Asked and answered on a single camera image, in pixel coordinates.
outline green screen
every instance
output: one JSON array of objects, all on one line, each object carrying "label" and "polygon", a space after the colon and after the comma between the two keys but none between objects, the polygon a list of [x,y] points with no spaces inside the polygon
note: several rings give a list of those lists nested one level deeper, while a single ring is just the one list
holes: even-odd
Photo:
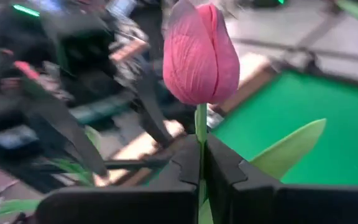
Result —
[{"label": "green screen", "polygon": [[240,105],[214,134],[249,160],[321,118],[327,119],[321,139],[282,181],[358,185],[358,86],[283,72]]}]

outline flower stem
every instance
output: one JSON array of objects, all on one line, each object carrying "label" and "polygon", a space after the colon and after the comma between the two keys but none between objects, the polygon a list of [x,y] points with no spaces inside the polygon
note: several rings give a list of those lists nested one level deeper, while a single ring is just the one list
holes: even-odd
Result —
[{"label": "flower stem", "polygon": [[201,149],[201,178],[204,178],[204,151],[206,146],[206,103],[197,105],[195,113],[196,136]]}]

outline light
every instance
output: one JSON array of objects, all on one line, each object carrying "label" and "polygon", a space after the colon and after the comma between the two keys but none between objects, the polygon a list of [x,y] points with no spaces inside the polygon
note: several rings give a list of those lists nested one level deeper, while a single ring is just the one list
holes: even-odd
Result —
[{"label": "light", "polygon": [[32,16],[37,16],[37,17],[40,16],[40,13],[39,13],[39,12],[34,11],[34,10],[32,10],[32,9],[28,9],[28,8],[23,7],[23,6],[20,6],[20,5],[13,5],[13,8],[15,8],[15,9],[17,9],[17,10],[19,10],[19,11],[25,12],[25,13],[27,13],[27,14],[30,14],[30,15],[32,15]]}]

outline floor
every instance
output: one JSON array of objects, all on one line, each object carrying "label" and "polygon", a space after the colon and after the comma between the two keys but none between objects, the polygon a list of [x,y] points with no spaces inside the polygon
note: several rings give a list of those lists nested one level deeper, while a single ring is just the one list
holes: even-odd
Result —
[{"label": "floor", "polygon": [[[291,1],[287,7],[279,11],[273,10],[251,10],[236,9],[235,4],[228,4],[228,9],[235,17],[227,18],[227,29],[231,37],[254,39],[277,44],[298,45],[305,38],[308,32],[320,26],[329,17],[324,9],[326,4],[319,0],[297,0]],[[332,50],[358,55],[358,21],[343,16],[332,21],[336,23],[327,34],[321,36],[315,43],[306,43],[314,49]],[[239,57],[248,52],[256,52],[275,58],[285,55],[283,50],[255,47],[251,45],[235,44]],[[290,61],[300,63],[301,55],[292,55]],[[358,62],[343,60],[339,58],[321,57],[321,66],[334,72],[345,73],[358,78]],[[121,135],[106,134],[109,137],[103,138],[104,157],[108,157],[113,151],[118,150],[130,139],[142,132],[137,125],[136,114],[123,115],[117,121],[122,126]],[[13,178],[0,171],[0,185],[10,182]],[[40,198],[37,192],[24,184],[17,184],[4,192],[6,198]]]}]

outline tulip petal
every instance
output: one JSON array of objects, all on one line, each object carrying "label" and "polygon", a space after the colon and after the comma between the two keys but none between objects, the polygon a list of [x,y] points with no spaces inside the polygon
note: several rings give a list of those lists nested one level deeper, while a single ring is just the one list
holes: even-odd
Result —
[{"label": "tulip petal", "polygon": [[198,7],[198,12],[209,28],[216,63],[218,65],[218,79],[210,103],[219,103],[230,97],[236,90],[240,79],[240,62],[236,50],[226,29],[222,12],[213,4]]},{"label": "tulip petal", "polygon": [[180,0],[172,8],[164,43],[163,78],[183,103],[206,103],[214,94],[218,68],[207,29],[195,7]]}]

